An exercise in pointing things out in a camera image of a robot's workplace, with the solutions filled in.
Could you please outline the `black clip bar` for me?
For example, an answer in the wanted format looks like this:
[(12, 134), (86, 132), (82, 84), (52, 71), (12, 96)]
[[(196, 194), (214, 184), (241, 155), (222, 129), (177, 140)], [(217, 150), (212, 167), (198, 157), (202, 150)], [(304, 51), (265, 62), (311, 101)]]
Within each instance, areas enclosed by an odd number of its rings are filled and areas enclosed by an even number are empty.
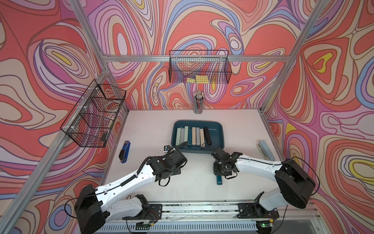
[(204, 133), (204, 137), (205, 137), (205, 143), (207, 145), (211, 145), (212, 140), (211, 140), (211, 136), (210, 136), (210, 133), (209, 133), (209, 129), (207, 127), (204, 127), (203, 128), (203, 133)]

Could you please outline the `light green clip bar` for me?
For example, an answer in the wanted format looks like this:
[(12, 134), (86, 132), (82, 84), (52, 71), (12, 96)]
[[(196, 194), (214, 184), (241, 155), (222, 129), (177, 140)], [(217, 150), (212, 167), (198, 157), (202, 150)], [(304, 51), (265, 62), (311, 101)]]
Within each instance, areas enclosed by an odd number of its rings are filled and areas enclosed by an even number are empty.
[(176, 146), (178, 146), (180, 144), (180, 138), (181, 138), (181, 128), (177, 128), (176, 139), (175, 139), (175, 145)]

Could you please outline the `teal plastic storage box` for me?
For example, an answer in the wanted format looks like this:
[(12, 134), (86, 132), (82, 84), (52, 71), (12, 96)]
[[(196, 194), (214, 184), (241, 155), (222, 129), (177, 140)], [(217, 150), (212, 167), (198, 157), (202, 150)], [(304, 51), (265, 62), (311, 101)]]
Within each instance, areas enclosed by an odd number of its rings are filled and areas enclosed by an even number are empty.
[(196, 154), (211, 154), (214, 150), (217, 148), (224, 149), (225, 147), (225, 141), (224, 141), (224, 132), (223, 127), (220, 123), (214, 122), (214, 121), (194, 121), (194, 120), (180, 120), (176, 121), (173, 125), (173, 129), (171, 132), (171, 146), (175, 145), (175, 139), (176, 139), (176, 130), (177, 128), (184, 128), (185, 126), (188, 126), (189, 128), (192, 127), (199, 127), (200, 129), (203, 129), (204, 127), (207, 127), (209, 129), (209, 133), (211, 136), (212, 144), (207, 145), (205, 143), (205, 148), (202, 148), (201, 146), (185, 146), (181, 147), (179, 150), (184, 153), (196, 153)]

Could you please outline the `cream clip bar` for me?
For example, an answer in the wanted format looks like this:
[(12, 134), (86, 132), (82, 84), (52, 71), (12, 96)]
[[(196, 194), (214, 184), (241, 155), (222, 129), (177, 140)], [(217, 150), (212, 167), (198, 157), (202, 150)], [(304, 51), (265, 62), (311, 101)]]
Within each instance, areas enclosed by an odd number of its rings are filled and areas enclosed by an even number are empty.
[(204, 129), (200, 129), (200, 146), (202, 148), (205, 148), (205, 135), (204, 135)]

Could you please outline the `dark teal clip bar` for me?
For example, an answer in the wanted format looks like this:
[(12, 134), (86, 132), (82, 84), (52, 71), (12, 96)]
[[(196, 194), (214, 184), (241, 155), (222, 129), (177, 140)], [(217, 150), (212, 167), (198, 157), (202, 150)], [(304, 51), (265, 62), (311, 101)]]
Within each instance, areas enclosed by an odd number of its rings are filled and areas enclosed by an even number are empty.
[(191, 128), (188, 129), (188, 142), (189, 142), (189, 146), (192, 146), (192, 129)]

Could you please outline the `pale green clip bar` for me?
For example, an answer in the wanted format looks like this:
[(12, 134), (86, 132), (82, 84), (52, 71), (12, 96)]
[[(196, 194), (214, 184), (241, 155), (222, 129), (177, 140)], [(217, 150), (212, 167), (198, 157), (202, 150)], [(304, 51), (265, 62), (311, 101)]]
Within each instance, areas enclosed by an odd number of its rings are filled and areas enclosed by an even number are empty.
[(189, 127), (185, 126), (184, 127), (184, 142), (189, 142)]

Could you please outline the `light grey clip bar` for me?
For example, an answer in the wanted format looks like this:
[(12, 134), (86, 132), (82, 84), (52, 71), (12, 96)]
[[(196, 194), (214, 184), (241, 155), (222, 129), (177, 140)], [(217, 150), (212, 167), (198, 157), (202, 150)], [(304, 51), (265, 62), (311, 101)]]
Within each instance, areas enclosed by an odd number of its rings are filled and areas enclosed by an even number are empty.
[(196, 145), (201, 145), (200, 128), (196, 127)]

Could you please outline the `beige clip bar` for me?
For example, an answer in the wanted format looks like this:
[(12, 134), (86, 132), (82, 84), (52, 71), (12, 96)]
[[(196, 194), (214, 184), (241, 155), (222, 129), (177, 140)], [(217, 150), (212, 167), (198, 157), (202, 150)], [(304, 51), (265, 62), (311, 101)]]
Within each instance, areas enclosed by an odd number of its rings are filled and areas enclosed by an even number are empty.
[(192, 145), (193, 146), (196, 146), (196, 128), (195, 127), (192, 127), (191, 128), (191, 139), (192, 139)]

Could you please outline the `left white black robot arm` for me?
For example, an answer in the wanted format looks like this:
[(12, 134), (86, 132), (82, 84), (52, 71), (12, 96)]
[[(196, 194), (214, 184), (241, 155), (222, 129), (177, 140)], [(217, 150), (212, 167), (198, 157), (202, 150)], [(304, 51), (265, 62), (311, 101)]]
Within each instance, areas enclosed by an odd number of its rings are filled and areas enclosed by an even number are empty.
[(106, 222), (128, 217), (145, 219), (153, 215), (158, 220), (161, 214), (152, 210), (143, 195), (130, 200), (123, 198), (141, 187), (180, 174), (187, 161), (179, 150), (174, 149), (164, 156), (147, 157), (138, 170), (114, 182), (96, 188), (90, 184), (85, 186), (74, 206), (80, 232), (93, 234)]

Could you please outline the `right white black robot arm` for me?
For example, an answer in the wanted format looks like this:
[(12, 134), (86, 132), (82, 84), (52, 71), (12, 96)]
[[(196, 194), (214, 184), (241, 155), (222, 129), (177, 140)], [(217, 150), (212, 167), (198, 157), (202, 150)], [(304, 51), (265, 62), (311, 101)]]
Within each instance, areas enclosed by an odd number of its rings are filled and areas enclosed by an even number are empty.
[(238, 204), (239, 219), (277, 219), (277, 208), (287, 205), (304, 209), (316, 187), (315, 181), (292, 159), (266, 161), (239, 152), (229, 154), (222, 148), (211, 156), (215, 159), (213, 172), (216, 176), (229, 180), (236, 178), (239, 172), (250, 173), (277, 184), (271, 191), (260, 192), (252, 203)]

